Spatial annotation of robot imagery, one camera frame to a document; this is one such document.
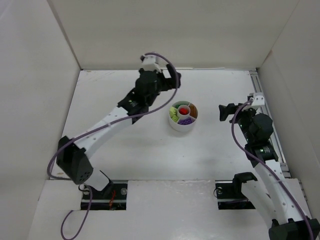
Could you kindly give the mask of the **lime green 2x4 brick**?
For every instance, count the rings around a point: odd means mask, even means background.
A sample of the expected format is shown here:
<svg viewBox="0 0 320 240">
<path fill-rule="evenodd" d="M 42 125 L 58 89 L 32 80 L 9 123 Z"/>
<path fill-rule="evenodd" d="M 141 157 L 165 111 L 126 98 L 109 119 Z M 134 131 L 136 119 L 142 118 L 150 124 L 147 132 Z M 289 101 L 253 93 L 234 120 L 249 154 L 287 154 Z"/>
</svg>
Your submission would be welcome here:
<svg viewBox="0 0 320 240">
<path fill-rule="evenodd" d="M 170 113 L 171 115 L 177 115 L 177 112 L 178 112 L 178 109 L 177 109 L 177 108 L 175 108 L 175 107 L 173 107 L 173 106 L 170 107 L 169 113 Z"/>
</svg>

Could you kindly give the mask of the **red 2x4 brick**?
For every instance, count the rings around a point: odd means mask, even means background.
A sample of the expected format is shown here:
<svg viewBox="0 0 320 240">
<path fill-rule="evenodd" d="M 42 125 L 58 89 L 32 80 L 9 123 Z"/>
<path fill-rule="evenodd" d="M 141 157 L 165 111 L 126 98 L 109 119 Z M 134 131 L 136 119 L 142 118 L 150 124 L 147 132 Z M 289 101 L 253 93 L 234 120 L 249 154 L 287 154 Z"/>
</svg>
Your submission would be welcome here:
<svg viewBox="0 0 320 240">
<path fill-rule="evenodd" d="M 190 108 L 187 106 L 187 105 L 181 105 L 179 108 L 178 108 L 178 112 L 181 114 L 181 115 L 188 115 L 190 113 Z"/>
</svg>

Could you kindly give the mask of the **pale yellow small brick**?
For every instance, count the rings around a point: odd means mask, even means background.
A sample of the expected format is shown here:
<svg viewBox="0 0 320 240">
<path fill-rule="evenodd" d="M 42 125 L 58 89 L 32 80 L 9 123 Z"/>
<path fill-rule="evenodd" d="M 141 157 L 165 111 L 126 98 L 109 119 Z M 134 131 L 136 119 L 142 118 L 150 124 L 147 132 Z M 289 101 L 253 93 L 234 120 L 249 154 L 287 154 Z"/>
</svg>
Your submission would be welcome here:
<svg viewBox="0 0 320 240">
<path fill-rule="evenodd" d="M 173 115 L 173 116 L 171 117 L 171 119 L 172 119 L 175 123 L 177 123 L 180 118 L 179 118 L 177 115 Z"/>
</svg>

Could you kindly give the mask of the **purple 2x4 brick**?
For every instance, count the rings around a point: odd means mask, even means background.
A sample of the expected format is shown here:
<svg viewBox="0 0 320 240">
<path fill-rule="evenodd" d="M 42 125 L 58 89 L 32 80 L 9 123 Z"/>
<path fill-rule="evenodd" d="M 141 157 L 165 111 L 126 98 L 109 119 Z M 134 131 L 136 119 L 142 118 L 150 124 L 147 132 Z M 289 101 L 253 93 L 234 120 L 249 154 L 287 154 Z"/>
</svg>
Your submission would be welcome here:
<svg viewBox="0 0 320 240">
<path fill-rule="evenodd" d="M 186 119 L 180 119 L 179 121 L 178 121 L 178 124 L 179 125 L 190 125 L 190 124 L 192 124 L 194 122 L 194 120 L 191 118 L 191 117 L 189 117 L 189 118 L 186 118 Z"/>
</svg>

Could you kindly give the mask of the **orange 2x4 brick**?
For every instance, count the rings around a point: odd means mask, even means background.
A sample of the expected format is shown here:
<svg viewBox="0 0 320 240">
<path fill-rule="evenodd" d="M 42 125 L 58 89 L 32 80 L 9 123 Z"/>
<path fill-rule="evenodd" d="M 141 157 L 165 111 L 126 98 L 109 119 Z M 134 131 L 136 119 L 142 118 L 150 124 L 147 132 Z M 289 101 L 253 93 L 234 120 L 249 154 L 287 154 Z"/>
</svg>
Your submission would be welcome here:
<svg viewBox="0 0 320 240">
<path fill-rule="evenodd" d="M 197 108 L 194 106 L 194 105 L 189 105 L 189 108 L 190 108 L 190 113 L 189 115 L 193 118 L 197 118 L 198 117 L 198 110 Z"/>
</svg>

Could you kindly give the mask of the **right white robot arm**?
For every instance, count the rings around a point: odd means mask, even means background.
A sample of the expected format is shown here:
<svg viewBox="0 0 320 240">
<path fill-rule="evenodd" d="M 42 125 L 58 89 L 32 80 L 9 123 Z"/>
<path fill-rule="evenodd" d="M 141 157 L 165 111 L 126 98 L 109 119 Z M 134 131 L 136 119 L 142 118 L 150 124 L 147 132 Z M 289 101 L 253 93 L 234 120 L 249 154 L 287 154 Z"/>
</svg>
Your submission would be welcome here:
<svg viewBox="0 0 320 240">
<path fill-rule="evenodd" d="M 274 132 L 273 120 L 257 113 L 247 101 L 219 105 L 219 120 L 230 120 L 232 136 L 238 125 L 246 145 L 235 140 L 245 152 L 257 175 L 252 172 L 235 174 L 232 184 L 236 193 L 243 194 L 263 218 L 271 240 L 315 240 L 320 233 L 320 223 L 310 218 L 299 205 L 286 182 L 281 164 L 270 137 Z"/>
</svg>

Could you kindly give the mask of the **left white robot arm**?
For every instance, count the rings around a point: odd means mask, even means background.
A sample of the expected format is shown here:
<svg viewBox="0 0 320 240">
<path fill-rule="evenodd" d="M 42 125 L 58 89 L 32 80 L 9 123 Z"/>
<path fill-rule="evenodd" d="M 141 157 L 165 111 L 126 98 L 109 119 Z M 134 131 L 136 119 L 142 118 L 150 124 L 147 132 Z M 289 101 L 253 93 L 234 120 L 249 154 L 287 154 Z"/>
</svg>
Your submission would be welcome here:
<svg viewBox="0 0 320 240">
<path fill-rule="evenodd" d="M 171 64 L 166 66 L 170 77 L 162 70 L 139 70 L 135 87 L 102 120 L 81 135 L 58 142 L 56 164 L 76 185 L 85 185 L 106 197 L 112 189 L 111 179 L 90 162 L 94 153 L 115 134 L 151 113 L 149 108 L 161 92 L 177 90 L 181 74 Z"/>
</svg>

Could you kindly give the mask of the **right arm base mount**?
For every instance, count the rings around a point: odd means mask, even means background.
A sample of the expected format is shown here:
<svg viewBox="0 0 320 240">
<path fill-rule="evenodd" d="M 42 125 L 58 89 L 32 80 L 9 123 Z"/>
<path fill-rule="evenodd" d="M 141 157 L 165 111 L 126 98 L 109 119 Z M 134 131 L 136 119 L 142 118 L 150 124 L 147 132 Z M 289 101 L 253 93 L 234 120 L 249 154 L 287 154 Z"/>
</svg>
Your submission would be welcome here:
<svg viewBox="0 0 320 240">
<path fill-rule="evenodd" d="M 237 173 L 232 180 L 216 180 L 213 195 L 219 210 L 253 210 L 254 205 L 241 192 L 242 184 L 257 181 L 252 172 Z"/>
</svg>

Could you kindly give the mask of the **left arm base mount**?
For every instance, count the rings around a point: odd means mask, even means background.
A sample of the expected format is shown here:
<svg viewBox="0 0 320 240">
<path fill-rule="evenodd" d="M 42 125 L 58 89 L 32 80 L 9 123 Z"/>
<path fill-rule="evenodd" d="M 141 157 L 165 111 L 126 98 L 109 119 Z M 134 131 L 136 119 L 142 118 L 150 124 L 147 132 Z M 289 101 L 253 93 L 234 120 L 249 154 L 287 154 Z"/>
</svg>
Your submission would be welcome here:
<svg viewBox="0 0 320 240">
<path fill-rule="evenodd" d="M 82 193 L 80 209 L 124 211 L 127 207 L 128 181 L 111 180 L 103 171 L 84 171 L 75 178 Z"/>
</svg>

